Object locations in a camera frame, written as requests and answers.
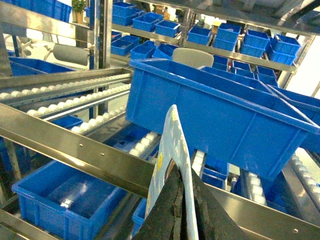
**blue plastic crate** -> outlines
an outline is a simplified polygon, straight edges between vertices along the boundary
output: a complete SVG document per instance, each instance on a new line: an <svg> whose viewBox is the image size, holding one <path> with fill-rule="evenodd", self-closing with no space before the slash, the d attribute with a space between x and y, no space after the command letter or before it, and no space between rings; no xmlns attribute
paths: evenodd
<svg viewBox="0 0 320 240"><path fill-rule="evenodd" d="M256 58L261 58L261 56L264 54L265 49L264 48L257 48L249 45L245 45L244 43L241 46L240 52L245 55L253 56Z"/></svg>
<svg viewBox="0 0 320 240"><path fill-rule="evenodd" d="M218 177L212 176L207 173L202 174L202 181L206 184L209 184L211 186L220 188L225 190L226 189L226 182Z"/></svg>
<svg viewBox="0 0 320 240"><path fill-rule="evenodd" d="M92 240L126 192L52 161L12 186L21 217L68 240Z"/></svg>
<svg viewBox="0 0 320 240"><path fill-rule="evenodd" d="M213 62L212 67L214 69L220 69L220 70L223 70L223 71L228 71L228 65L224 65L224 64L221 64L221 63L218 63L218 62Z"/></svg>
<svg viewBox="0 0 320 240"><path fill-rule="evenodd" d="M147 208L147 199L143 198L132 215L132 221L133 221L132 236L135 236L139 231L139 229L141 228L141 226L144 224L146 208Z"/></svg>
<svg viewBox="0 0 320 240"><path fill-rule="evenodd" d="M250 64L246 63L246 62L243 62L243 61L233 60L232 61L232 66L231 66L231 70L232 69L243 69L243 70L247 70L249 72L252 72Z"/></svg>
<svg viewBox="0 0 320 240"><path fill-rule="evenodd" d="M118 31L111 31L111 42L118 40L122 37L122 32L118 32Z"/></svg>
<svg viewBox="0 0 320 240"><path fill-rule="evenodd" d="M237 82L239 84L243 84L246 85L248 87L254 88L256 90L265 92L265 93L270 93L270 89L264 85L263 83L261 83L260 81L257 81L255 79L252 78L248 78L245 77L243 75L238 75L232 72L227 72L224 70L220 70L220 69L216 69L216 68L212 68L212 67L208 67L208 66L203 66L203 67L199 67L200 70L205 71L207 73L228 79L228 80L232 80L234 82Z"/></svg>
<svg viewBox="0 0 320 240"><path fill-rule="evenodd" d="M229 59L224 56L213 55L214 63L228 65Z"/></svg>
<svg viewBox="0 0 320 240"><path fill-rule="evenodd" d="M277 76L273 69L257 65L254 72L257 78L264 84L269 84L275 87L279 86L277 83Z"/></svg>
<svg viewBox="0 0 320 240"><path fill-rule="evenodd" d="M138 36L132 36L132 35L126 35L120 38L122 41L126 41L129 43L133 43L133 45L136 47L139 45L140 37Z"/></svg>
<svg viewBox="0 0 320 240"><path fill-rule="evenodd" d="M121 39L115 40L111 43L111 53L125 56L127 55L131 49L133 49L135 45L132 42L123 41Z"/></svg>
<svg viewBox="0 0 320 240"><path fill-rule="evenodd" d="M128 17L136 13L136 5L126 2L113 3L112 14L121 17Z"/></svg>
<svg viewBox="0 0 320 240"><path fill-rule="evenodd" d="M235 42L227 41L224 39L220 39L216 36L214 39L214 42L213 42L213 47L217 48L217 49L224 49L224 50L232 52L235 49L236 43L237 43L237 41L235 41Z"/></svg>
<svg viewBox="0 0 320 240"><path fill-rule="evenodd" d="M243 44L257 49L266 49L269 37L266 33L248 29L244 36Z"/></svg>
<svg viewBox="0 0 320 240"><path fill-rule="evenodd" d="M292 55L287 55L283 53L279 53L274 51L272 45L270 45L269 51L266 52L268 55L269 60L281 63L281 64L286 64L286 65L292 65L296 59L297 56L292 56Z"/></svg>
<svg viewBox="0 0 320 240"><path fill-rule="evenodd" d="M152 57L152 54L155 52L155 49L147 46L136 46L130 51L131 59L148 59Z"/></svg>
<svg viewBox="0 0 320 240"><path fill-rule="evenodd" d="M156 49L156 45L155 45L155 42L154 41L150 41L150 40L147 40L145 41L144 43L141 44L141 46L146 46L148 48L152 48L152 49Z"/></svg>
<svg viewBox="0 0 320 240"><path fill-rule="evenodd" d="M222 23L216 34L217 38L220 40L228 40L229 42L236 42L241 31L241 26L231 24L231 23Z"/></svg>
<svg viewBox="0 0 320 240"><path fill-rule="evenodd" d="M128 121L161 134L175 104L181 125L192 126L183 128L188 146L259 176L275 178L307 134L320 132L275 95L170 60L130 65Z"/></svg>
<svg viewBox="0 0 320 240"><path fill-rule="evenodd" d="M188 41L196 44L207 45L212 31L210 29L194 26L188 32Z"/></svg>
<svg viewBox="0 0 320 240"><path fill-rule="evenodd" d="M133 27L147 32L153 32L156 24L164 19L164 16L153 12L148 12L132 20Z"/></svg>
<svg viewBox="0 0 320 240"><path fill-rule="evenodd" d="M291 56L295 56L301 47L295 38L278 34L274 35L271 46L275 52Z"/></svg>
<svg viewBox="0 0 320 240"><path fill-rule="evenodd" d="M172 59L172 56L174 54L174 50L170 47L167 46L166 44L162 43L160 46L156 48L154 53L152 54L153 58L158 58L158 59Z"/></svg>
<svg viewBox="0 0 320 240"><path fill-rule="evenodd" d="M174 38L180 32L180 23L163 20L155 25L155 33Z"/></svg>
<svg viewBox="0 0 320 240"><path fill-rule="evenodd" d="M64 22L69 22L72 7L57 0L2 0L6 3L42 14Z"/></svg>
<svg viewBox="0 0 320 240"><path fill-rule="evenodd" d="M320 100L311 96L302 95L293 91L268 85L279 97L303 112L313 122L320 125ZM308 134L301 143L301 148L320 154L320 135Z"/></svg>
<svg viewBox="0 0 320 240"><path fill-rule="evenodd" d="M112 23L122 25L122 26L129 26L129 25L132 25L132 19L136 17L137 17L137 14L135 13L130 16L118 16L113 14Z"/></svg>
<svg viewBox="0 0 320 240"><path fill-rule="evenodd" d="M54 74L74 71L71 68L60 66L40 59L25 57L9 57L13 76Z"/></svg>
<svg viewBox="0 0 320 240"><path fill-rule="evenodd" d="M75 116L65 116L57 120L52 121L53 124L56 124L65 129L72 129L73 127L80 126L84 121Z"/></svg>

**storage bin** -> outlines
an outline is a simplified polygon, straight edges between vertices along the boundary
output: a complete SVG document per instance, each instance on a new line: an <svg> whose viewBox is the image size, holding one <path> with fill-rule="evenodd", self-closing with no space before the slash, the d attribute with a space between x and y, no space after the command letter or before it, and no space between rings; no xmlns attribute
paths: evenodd
<svg viewBox="0 0 320 240"><path fill-rule="evenodd" d="M249 45L245 45L244 43L241 46L240 52L245 55L253 56L256 58L261 58L261 56L264 54L265 49L264 48L257 48Z"/></svg>
<svg viewBox="0 0 320 240"><path fill-rule="evenodd" d="M188 146L259 176L276 177L307 134L320 132L272 94L170 60L130 65L128 121L161 134L175 104Z"/></svg>
<svg viewBox="0 0 320 240"><path fill-rule="evenodd" d="M311 96L302 95L296 92L285 90L279 87L268 85L268 87L279 97L285 99L304 113L313 122L320 125L320 100ZM320 135L309 133L301 143L301 148L308 149L320 154Z"/></svg>
<svg viewBox="0 0 320 240"><path fill-rule="evenodd" d="M221 161L214 156L206 156L203 172L211 176L226 180L229 176L229 163Z"/></svg>
<svg viewBox="0 0 320 240"><path fill-rule="evenodd" d="M243 40L244 45L248 47L254 47L257 49L263 49L263 50L266 49L268 42L269 42L269 37L266 33L260 32L260 31L254 31L250 29L246 31L246 34Z"/></svg>
<svg viewBox="0 0 320 240"><path fill-rule="evenodd" d="M131 59L148 59L152 57L154 52L153 48L139 45L130 50L130 57Z"/></svg>
<svg viewBox="0 0 320 240"><path fill-rule="evenodd" d="M120 38L122 41L126 41L129 43L133 43L133 45L136 47L139 45L140 37L138 36L132 36L132 35L126 35Z"/></svg>
<svg viewBox="0 0 320 240"><path fill-rule="evenodd" d="M21 217L68 240L92 240L126 192L52 161L12 186Z"/></svg>
<svg viewBox="0 0 320 240"><path fill-rule="evenodd" d="M9 57L13 76L54 74L74 71L65 66L26 57Z"/></svg>
<svg viewBox="0 0 320 240"><path fill-rule="evenodd" d="M133 27L147 32L153 32L156 24L164 19L164 16L153 12L148 12L142 16L136 17L132 20Z"/></svg>
<svg viewBox="0 0 320 240"><path fill-rule="evenodd" d="M247 71L249 71L249 72L252 72L249 63L242 62L242 61L236 61L236 60L233 60L233 61L232 61L231 70L232 70L232 69L243 69L243 70L247 70Z"/></svg>
<svg viewBox="0 0 320 240"><path fill-rule="evenodd" d="M132 221L133 221L132 236L135 236L136 233L141 228L141 226L144 224L146 208L147 208L147 199L143 198L132 215Z"/></svg>
<svg viewBox="0 0 320 240"><path fill-rule="evenodd" d="M136 13L136 5L126 2L113 3L112 15L128 17Z"/></svg>
<svg viewBox="0 0 320 240"><path fill-rule="evenodd" d="M160 46L156 48L154 51L152 57L153 58L158 58L158 59L172 59L172 56L174 54L174 50L170 47L167 46L166 44L162 43Z"/></svg>
<svg viewBox="0 0 320 240"><path fill-rule="evenodd" d="M286 65L292 65L296 59L297 56L292 56L292 55L287 55L283 53L279 53L274 51L272 45L270 45L269 51L266 52L268 55L269 60L281 63L281 64L286 64Z"/></svg>
<svg viewBox="0 0 320 240"><path fill-rule="evenodd" d="M188 41L196 44L207 45L211 35L212 31L210 29L194 26L189 30Z"/></svg>
<svg viewBox="0 0 320 240"><path fill-rule="evenodd" d="M6 3L42 14L63 22L69 22L72 7L57 0L2 0Z"/></svg>
<svg viewBox="0 0 320 240"><path fill-rule="evenodd" d="M163 20L155 25L155 33L174 38L180 32L180 23Z"/></svg>
<svg viewBox="0 0 320 240"><path fill-rule="evenodd" d="M115 40L111 43L111 53L125 56L127 55L131 49L133 49L135 45L132 42L123 41L121 39Z"/></svg>
<svg viewBox="0 0 320 240"><path fill-rule="evenodd" d="M301 45L293 37L275 34L271 46L276 53L295 56Z"/></svg>
<svg viewBox="0 0 320 240"><path fill-rule="evenodd" d="M243 84L248 87L254 88L256 90L270 94L270 89L265 84L261 83L260 81L255 80L255 79L248 78L243 75L238 75L238 74L235 74L232 72L227 72L227 71L215 69L215 68L208 67L208 66L202 66L202 67L199 67L199 69L202 71L205 71L207 73L219 76L221 78L232 80L232 81L237 82L239 84Z"/></svg>
<svg viewBox="0 0 320 240"><path fill-rule="evenodd" d="M220 39L217 36L214 38L213 47L217 49L224 49L232 52L235 49L237 41L227 41L224 39Z"/></svg>
<svg viewBox="0 0 320 240"><path fill-rule="evenodd" d="M141 46L146 46L148 48L152 48L152 49L156 49L156 45L155 45L155 42L154 41L150 41L150 40L147 40L145 41L144 43L141 44Z"/></svg>
<svg viewBox="0 0 320 240"><path fill-rule="evenodd" d="M216 37L220 40L228 40L229 42L236 42L241 31L241 26L231 24L231 23L222 23L216 34Z"/></svg>

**empty blue bin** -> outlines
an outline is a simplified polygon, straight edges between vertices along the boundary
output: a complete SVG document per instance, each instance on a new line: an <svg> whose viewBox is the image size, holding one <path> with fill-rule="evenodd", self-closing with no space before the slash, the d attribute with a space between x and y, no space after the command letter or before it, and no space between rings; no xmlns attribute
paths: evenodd
<svg viewBox="0 0 320 240"><path fill-rule="evenodd" d="M136 5L126 2L115 2L112 7L112 14L121 17L128 17L136 13Z"/></svg>
<svg viewBox="0 0 320 240"><path fill-rule="evenodd" d="M120 38L122 41L126 41L129 43L133 43L133 45L136 47L139 45L140 37L138 36L132 36L132 35L126 35Z"/></svg>
<svg viewBox="0 0 320 240"><path fill-rule="evenodd" d="M293 37L275 34L271 40L273 50L280 54L295 56L301 45Z"/></svg>
<svg viewBox="0 0 320 240"><path fill-rule="evenodd" d="M266 49L269 37L266 33L248 29L243 40L243 44L257 49Z"/></svg>
<svg viewBox="0 0 320 240"><path fill-rule="evenodd" d="M258 48L254 46L245 45L244 43L241 46L240 52L245 55L253 56L256 58L261 58L261 56L264 54L265 49L264 48Z"/></svg>
<svg viewBox="0 0 320 240"><path fill-rule="evenodd" d="M320 125L320 100L311 96L268 85L279 97L285 99L291 105L303 112L313 122ZM308 134L301 148L320 154L320 135Z"/></svg>
<svg viewBox="0 0 320 240"><path fill-rule="evenodd" d="M221 40L228 40L229 42L236 42L241 31L241 26L231 23L221 23L218 28L216 37Z"/></svg>
<svg viewBox="0 0 320 240"><path fill-rule="evenodd" d="M292 55L287 55L283 53L279 53L274 51L272 45L270 45L269 51L266 52L268 55L269 60L281 63L281 64L286 64L286 65L292 65L296 59L297 56L292 56Z"/></svg>
<svg viewBox="0 0 320 240"><path fill-rule="evenodd" d="M111 53L125 56L127 55L131 49L133 49L135 45L132 42L123 41L121 39L115 40L111 43Z"/></svg>
<svg viewBox="0 0 320 240"><path fill-rule="evenodd" d="M154 52L153 48L139 45L130 50L130 57L131 59L148 59L152 57Z"/></svg>
<svg viewBox="0 0 320 240"><path fill-rule="evenodd" d="M218 38L218 36L216 36L214 38L213 47L217 48L217 49L224 49L224 50L232 52L235 49L236 43L237 43L237 40L233 42L233 41L220 39L220 38Z"/></svg>
<svg viewBox="0 0 320 240"><path fill-rule="evenodd" d="M180 32L180 23L163 20L155 25L155 33L174 38Z"/></svg>
<svg viewBox="0 0 320 240"><path fill-rule="evenodd" d="M136 235L136 233L139 231L141 226L144 224L146 208L147 208L147 199L143 198L132 215L132 221L133 221L132 236Z"/></svg>
<svg viewBox="0 0 320 240"><path fill-rule="evenodd" d="M12 186L21 217L68 240L93 240L126 192L58 161Z"/></svg>
<svg viewBox="0 0 320 240"><path fill-rule="evenodd" d="M172 59L172 56L174 54L174 50L167 46L166 44L162 43L160 46L156 48L154 51L152 57L158 58L158 59Z"/></svg>
<svg viewBox="0 0 320 240"><path fill-rule="evenodd" d="M188 41L196 44L207 45L211 35L212 31L210 29L194 26L189 30Z"/></svg>
<svg viewBox="0 0 320 240"><path fill-rule="evenodd" d="M148 12L132 20L133 27L147 32L153 32L156 24L164 19L164 16L153 12Z"/></svg>
<svg viewBox="0 0 320 240"><path fill-rule="evenodd" d="M128 121L161 134L175 104L188 146L259 176L275 178L307 134L320 132L272 94L170 60L130 65Z"/></svg>

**white chair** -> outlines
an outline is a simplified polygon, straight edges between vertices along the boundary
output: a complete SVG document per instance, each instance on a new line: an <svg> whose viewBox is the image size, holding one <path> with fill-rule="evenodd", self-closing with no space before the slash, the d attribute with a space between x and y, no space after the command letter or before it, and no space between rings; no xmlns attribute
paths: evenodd
<svg viewBox="0 0 320 240"><path fill-rule="evenodd" d="M214 56L204 51L179 47L173 51L172 60L193 68L212 67Z"/></svg>

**potted plant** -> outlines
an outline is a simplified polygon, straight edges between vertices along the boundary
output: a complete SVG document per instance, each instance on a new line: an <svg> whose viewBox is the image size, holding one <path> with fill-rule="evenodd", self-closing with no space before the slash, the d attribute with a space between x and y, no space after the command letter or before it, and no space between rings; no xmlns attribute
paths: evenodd
<svg viewBox="0 0 320 240"><path fill-rule="evenodd" d="M75 22L84 24L84 10L86 7L86 0L72 0L72 9L75 12Z"/></svg>

